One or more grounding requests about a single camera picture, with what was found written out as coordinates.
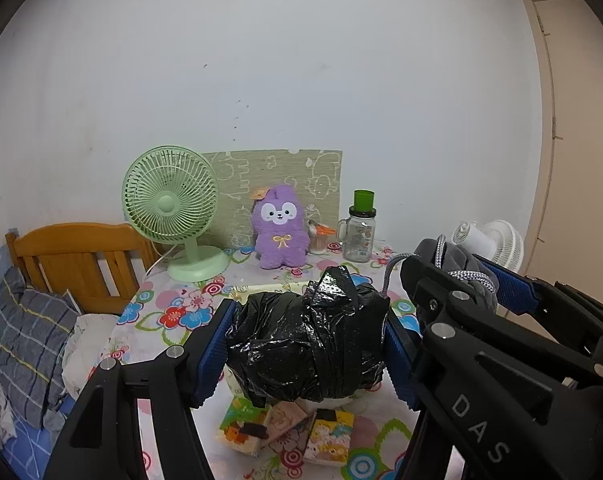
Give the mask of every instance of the green desk fan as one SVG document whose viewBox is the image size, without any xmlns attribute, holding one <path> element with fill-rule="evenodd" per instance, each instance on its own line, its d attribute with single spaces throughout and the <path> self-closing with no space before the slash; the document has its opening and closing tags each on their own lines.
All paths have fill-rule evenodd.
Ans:
<svg viewBox="0 0 603 480">
<path fill-rule="evenodd" d="M 122 186 L 124 213 L 137 231 L 160 244 L 184 244 L 184 256 L 168 263 L 168 275 L 178 282 L 203 282 L 228 267 L 230 259 L 222 250 L 197 245 L 218 202 L 211 165 L 178 146 L 144 153 L 128 169 Z"/>
</svg>

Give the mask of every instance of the plastic-wrapped package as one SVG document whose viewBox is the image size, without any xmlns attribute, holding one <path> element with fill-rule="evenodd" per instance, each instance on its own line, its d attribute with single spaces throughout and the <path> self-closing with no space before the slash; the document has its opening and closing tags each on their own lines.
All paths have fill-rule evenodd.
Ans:
<svg viewBox="0 0 603 480">
<path fill-rule="evenodd" d="M 389 300 L 328 267 L 303 296 L 251 294 L 233 316 L 228 367 L 255 406 L 298 397 L 320 402 L 381 380 Z"/>
</svg>

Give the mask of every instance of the stuffed animal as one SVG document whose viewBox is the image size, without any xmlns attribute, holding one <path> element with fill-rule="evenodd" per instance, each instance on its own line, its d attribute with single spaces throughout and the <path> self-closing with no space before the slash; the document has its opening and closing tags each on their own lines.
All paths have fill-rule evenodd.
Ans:
<svg viewBox="0 0 603 480">
<path fill-rule="evenodd" d="M 258 234 L 255 250 L 261 255 L 262 269 L 277 269 L 281 264 L 304 266 L 310 238 L 293 187 L 278 184 L 270 188 L 255 204 L 252 223 Z"/>
</svg>

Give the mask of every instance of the wooden headboard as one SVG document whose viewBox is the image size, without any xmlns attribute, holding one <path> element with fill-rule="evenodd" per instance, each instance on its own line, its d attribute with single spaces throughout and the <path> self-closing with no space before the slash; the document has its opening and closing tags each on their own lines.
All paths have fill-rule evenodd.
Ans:
<svg viewBox="0 0 603 480">
<path fill-rule="evenodd" d="M 57 294 L 70 290 L 90 314 L 121 314 L 137 292 L 130 251 L 139 251 L 146 269 L 155 261 L 151 242 L 128 224 L 55 224 L 19 238 L 8 233 L 6 243 L 13 265 L 30 283 Z M 118 296 L 108 291 L 97 253 L 104 254 Z"/>
</svg>

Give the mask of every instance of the white wall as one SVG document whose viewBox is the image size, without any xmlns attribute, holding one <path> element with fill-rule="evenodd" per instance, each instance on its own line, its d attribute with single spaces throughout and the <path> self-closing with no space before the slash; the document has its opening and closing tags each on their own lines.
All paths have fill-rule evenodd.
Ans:
<svg viewBox="0 0 603 480">
<path fill-rule="evenodd" d="M 28 0 L 0 37 L 0 242 L 121 221 L 129 163 L 167 143 L 343 149 L 342 211 L 375 190 L 400 250 L 460 219 L 523 233 L 541 135 L 523 16 L 521 0 Z"/>
</svg>

